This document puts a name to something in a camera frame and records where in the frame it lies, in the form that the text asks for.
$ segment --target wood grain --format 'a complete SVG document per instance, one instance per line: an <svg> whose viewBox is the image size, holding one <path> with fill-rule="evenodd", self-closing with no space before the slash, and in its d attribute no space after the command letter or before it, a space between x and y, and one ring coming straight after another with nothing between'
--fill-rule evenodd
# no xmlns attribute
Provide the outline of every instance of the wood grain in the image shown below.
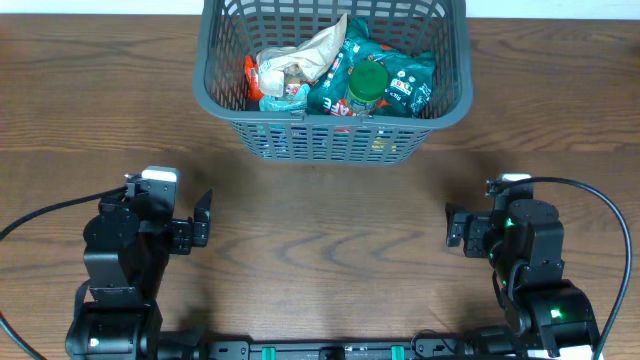
<svg viewBox="0 0 640 360"><path fill-rule="evenodd" d="M484 260L444 246L444 204L491 204L502 171L576 178L640 222L637 22L470 20L474 106L394 167L252 157L191 93L199 17L0 16L0 224L178 167L177 215L214 189L212 240L172 259L165 329L206 323L257 340L408 337L502 322ZM566 228L565 275L604 325L624 249L606 207L541 185ZM47 357L64 358L86 279L95 204L46 215L0 251L0 309ZM635 238L640 235L633 232ZM633 280L607 359L636 359ZM24 355L0 336L0 358Z"/></svg>

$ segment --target white plastic bag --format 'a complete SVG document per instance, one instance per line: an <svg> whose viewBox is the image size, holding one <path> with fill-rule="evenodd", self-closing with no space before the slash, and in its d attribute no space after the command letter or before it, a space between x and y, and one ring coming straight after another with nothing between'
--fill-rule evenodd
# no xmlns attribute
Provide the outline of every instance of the white plastic bag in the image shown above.
<svg viewBox="0 0 640 360"><path fill-rule="evenodd" d="M258 53L260 64L260 91L265 95L284 95L284 77L301 74L308 81L315 81L324 74L344 42L347 30L347 14L313 38L296 47L268 48Z"/></svg>

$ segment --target snack bag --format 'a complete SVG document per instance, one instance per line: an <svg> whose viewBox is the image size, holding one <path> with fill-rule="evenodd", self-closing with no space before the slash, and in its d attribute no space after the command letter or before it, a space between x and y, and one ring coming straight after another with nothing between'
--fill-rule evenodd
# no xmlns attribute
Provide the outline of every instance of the snack bag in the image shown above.
<svg viewBox="0 0 640 360"><path fill-rule="evenodd" d="M435 60L429 52L415 59L369 39L363 18L349 23L345 40L327 73L307 97L307 113L353 116L345 100L349 76L360 61L376 61L389 72L390 83L373 115L419 117L429 102Z"/></svg>
<svg viewBox="0 0 640 360"><path fill-rule="evenodd" d="M249 55L244 57L244 74L249 82L249 100L260 101L264 94L260 91L258 65L253 63Z"/></svg>

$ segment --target black cable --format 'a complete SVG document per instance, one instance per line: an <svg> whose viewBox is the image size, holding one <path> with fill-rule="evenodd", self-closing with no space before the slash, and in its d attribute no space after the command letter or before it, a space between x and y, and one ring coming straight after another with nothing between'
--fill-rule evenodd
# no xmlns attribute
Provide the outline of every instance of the black cable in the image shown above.
<svg viewBox="0 0 640 360"><path fill-rule="evenodd" d="M424 356L422 356L420 353L418 353L416 351L416 340L417 340L416 338L418 336L420 336L421 334L424 334L424 333L431 333L431 334L435 334L435 335L439 336L438 339L440 341L442 341L442 343L447 348L447 350L451 351L452 354L456 353L455 350L451 346L449 346L449 344L447 344L446 341L444 341L444 337L442 337L442 335L440 335L439 332L437 332L435 330L432 330L432 329L424 329L424 330L418 331L415 335L413 335L413 337L411 338L411 342L409 343L409 345L411 346L411 350L415 351L416 355L418 355L420 357L424 357Z"/></svg>
<svg viewBox="0 0 640 360"><path fill-rule="evenodd" d="M93 200L98 200L101 199L105 196L111 196L111 195L115 195L121 192L124 192L126 190L125 187L121 187L118 189L113 189L113 190L109 190L109 191L105 191L99 194L95 194L95 195L89 195L89 196L85 196L79 199L74 199L74 200L69 200L69 201L65 201L65 202L61 202L58 204L54 204L54 205L50 205L47 207L44 207L40 210L36 210L34 212L32 212L31 214L25 215L23 217L21 217L20 219L14 221L13 223L11 223L9 226L7 226L4 230L2 230L2 232L0 232L0 241L2 241L5 237L7 237L7 235L9 235L10 232L12 232L13 230L15 230L18 226L26 223L27 221L36 218L40 215L44 215L48 212L54 211L54 210L58 210L58 209L62 209L65 207L69 207L69 206L73 206L73 205L78 205L78 204L82 204L88 201L93 201ZM42 356L40 353L38 353L34 348L32 348L26 341L24 341L24 339L22 339L20 337L20 335L18 335L18 333L11 327L11 325L9 325L9 322L7 322L7 319L5 319L4 315L2 315L2 312L0 312L0 327L2 327L2 329L7 333L7 336L9 336L9 338L11 340L13 340L14 343L16 343L16 345L18 345L22 350L24 350L24 352L26 352L29 356L31 356L34 359L38 359L38 360L44 360L45 357Z"/></svg>
<svg viewBox="0 0 640 360"><path fill-rule="evenodd" d="M518 185L529 184L529 183L539 183L539 182L571 185L571 186L575 186L577 188L590 192L591 194L595 195L597 198L602 200L605 204L607 204L609 209L613 211L613 214L618 219L618 222L620 223L620 227L622 228L622 234L624 236L624 245L625 245L625 251L626 251L624 274L622 276L622 282L620 283L620 290L618 291L616 301L613 303L613 308L611 309L609 318L607 319L607 322L605 323L604 328L602 329L602 334L600 335L600 341L598 341L598 344L593 350L593 359L598 360L600 358L600 354L602 354L602 349L604 348L604 344L607 341L607 336L609 336L609 332L611 332L611 328L613 328L613 323L616 321L616 316L618 316L618 312L620 311L620 307L622 306L622 301L624 300L624 296L627 292L627 288L629 287L629 280L631 279L631 268L633 263L631 232L629 231L629 226L627 225L627 222L625 221L624 216L622 216L622 212L613 203L613 201L611 201L598 189L590 185L587 185L585 183L581 183L579 181L556 178L556 177L534 177L530 179L524 179L524 180L514 181L510 183L505 183L500 186L500 188L498 189L498 192L502 192L506 189L509 189Z"/></svg>

